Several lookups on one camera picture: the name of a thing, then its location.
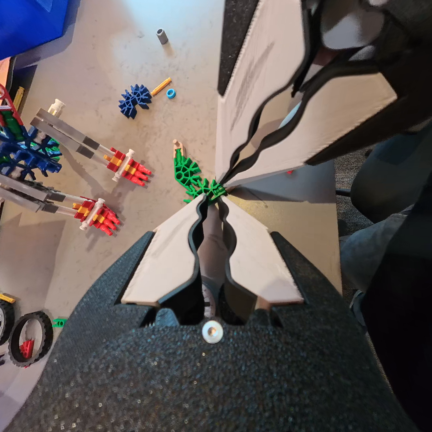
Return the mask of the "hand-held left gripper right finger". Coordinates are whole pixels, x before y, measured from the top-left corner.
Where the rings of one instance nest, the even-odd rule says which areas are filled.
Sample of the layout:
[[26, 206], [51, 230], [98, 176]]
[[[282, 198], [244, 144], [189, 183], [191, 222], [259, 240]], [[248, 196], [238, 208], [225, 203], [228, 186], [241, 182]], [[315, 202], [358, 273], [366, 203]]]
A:
[[233, 311], [302, 304], [294, 282], [268, 228], [227, 197], [218, 199], [223, 223], [225, 298]]

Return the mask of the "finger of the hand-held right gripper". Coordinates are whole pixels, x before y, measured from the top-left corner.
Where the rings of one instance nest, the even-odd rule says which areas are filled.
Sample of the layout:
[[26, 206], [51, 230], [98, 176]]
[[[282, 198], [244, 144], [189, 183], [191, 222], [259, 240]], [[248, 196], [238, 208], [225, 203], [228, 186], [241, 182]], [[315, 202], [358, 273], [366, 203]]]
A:
[[289, 88], [305, 69], [311, 35], [308, 1], [259, 1], [223, 95], [218, 97], [216, 180], [242, 184], [301, 167], [319, 152], [310, 114], [293, 133], [267, 136], [270, 148], [257, 150], [251, 166], [235, 172], [236, 155], [250, 142], [269, 100]]
[[381, 73], [332, 78], [305, 105], [300, 120], [284, 139], [260, 151], [256, 162], [225, 180], [233, 187], [297, 169], [337, 139], [397, 100]]

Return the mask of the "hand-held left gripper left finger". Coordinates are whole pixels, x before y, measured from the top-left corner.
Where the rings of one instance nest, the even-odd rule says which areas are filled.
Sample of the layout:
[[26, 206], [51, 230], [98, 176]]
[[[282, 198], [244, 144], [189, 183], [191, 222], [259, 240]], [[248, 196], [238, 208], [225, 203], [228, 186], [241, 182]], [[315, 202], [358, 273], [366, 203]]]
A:
[[199, 196], [154, 229], [123, 293], [122, 304], [162, 306], [197, 282], [197, 252], [204, 239], [207, 212], [208, 196]]

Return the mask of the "green fan-shaped connector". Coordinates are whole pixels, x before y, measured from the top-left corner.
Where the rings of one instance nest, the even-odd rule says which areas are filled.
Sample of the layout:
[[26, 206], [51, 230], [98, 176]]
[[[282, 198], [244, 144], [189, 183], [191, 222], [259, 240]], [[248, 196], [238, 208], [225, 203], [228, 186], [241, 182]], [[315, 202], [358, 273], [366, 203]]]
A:
[[175, 180], [186, 189], [189, 196], [189, 199], [183, 200], [185, 203], [190, 203], [196, 197], [207, 194], [209, 191], [208, 180], [202, 179], [200, 172], [197, 163], [185, 157], [180, 148], [174, 150]]
[[211, 182], [207, 178], [202, 180], [201, 192], [208, 196], [208, 203], [214, 203], [217, 198], [227, 194], [226, 189], [221, 184], [217, 183], [215, 179]]

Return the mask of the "person's leg in jeans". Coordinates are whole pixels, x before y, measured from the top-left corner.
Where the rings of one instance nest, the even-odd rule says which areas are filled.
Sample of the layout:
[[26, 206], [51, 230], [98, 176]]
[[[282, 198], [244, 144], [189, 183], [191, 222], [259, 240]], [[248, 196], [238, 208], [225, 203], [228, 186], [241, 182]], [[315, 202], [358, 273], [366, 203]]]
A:
[[364, 333], [367, 327], [361, 312], [361, 303], [374, 277], [386, 248], [414, 205], [352, 235], [340, 237], [340, 264], [342, 276], [354, 288], [349, 309]]

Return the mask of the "black toy tire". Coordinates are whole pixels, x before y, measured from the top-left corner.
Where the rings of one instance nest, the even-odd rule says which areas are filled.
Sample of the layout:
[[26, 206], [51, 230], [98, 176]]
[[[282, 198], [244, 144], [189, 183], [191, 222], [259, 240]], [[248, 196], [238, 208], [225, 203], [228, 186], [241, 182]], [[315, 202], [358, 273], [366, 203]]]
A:
[[[29, 359], [25, 359], [19, 348], [19, 338], [26, 322], [29, 320], [35, 320], [40, 324], [42, 337], [39, 349], [36, 354]], [[49, 350], [51, 349], [53, 337], [54, 334], [51, 320], [46, 313], [43, 311], [35, 311], [25, 314], [15, 322], [9, 336], [8, 350], [11, 362], [17, 367], [24, 368], [40, 361], [48, 354]]]
[[15, 323], [14, 305], [0, 300], [0, 345], [2, 346], [9, 339], [9, 335]]

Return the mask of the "blue snowflake connector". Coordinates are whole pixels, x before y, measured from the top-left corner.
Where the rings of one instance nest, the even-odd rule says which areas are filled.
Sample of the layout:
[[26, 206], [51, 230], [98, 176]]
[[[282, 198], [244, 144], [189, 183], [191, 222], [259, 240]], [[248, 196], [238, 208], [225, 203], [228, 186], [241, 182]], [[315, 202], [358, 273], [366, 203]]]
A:
[[125, 90], [122, 94], [122, 100], [119, 101], [119, 109], [121, 113], [127, 117], [135, 119], [137, 115], [137, 106], [142, 109], [149, 109], [149, 104], [152, 103], [152, 94], [144, 85], [132, 85], [130, 91]]

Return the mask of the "colourful toy construction model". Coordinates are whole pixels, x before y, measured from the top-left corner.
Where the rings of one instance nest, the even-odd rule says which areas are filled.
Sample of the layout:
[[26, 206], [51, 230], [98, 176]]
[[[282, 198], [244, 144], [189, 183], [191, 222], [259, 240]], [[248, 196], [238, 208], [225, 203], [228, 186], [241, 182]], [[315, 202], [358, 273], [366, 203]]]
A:
[[59, 145], [100, 163], [113, 173], [112, 180], [126, 179], [144, 186], [150, 170], [135, 160], [130, 149], [123, 153], [106, 148], [60, 119], [64, 104], [55, 100], [48, 111], [40, 109], [27, 130], [7, 89], [0, 86], [1, 200], [10, 201], [34, 213], [63, 214], [79, 220], [80, 230], [91, 227], [111, 236], [120, 221], [102, 198], [73, 196], [36, 181], [35, 171], [47, 177], [62, 165]]

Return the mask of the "blue plastic bin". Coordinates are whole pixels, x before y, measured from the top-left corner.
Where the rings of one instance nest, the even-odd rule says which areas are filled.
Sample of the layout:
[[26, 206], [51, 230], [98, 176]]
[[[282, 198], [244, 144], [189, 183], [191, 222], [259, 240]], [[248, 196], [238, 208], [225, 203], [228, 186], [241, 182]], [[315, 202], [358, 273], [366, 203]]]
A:
[[0, 59], [22, 54], [62, 36], [68, 0], [2, 0]]

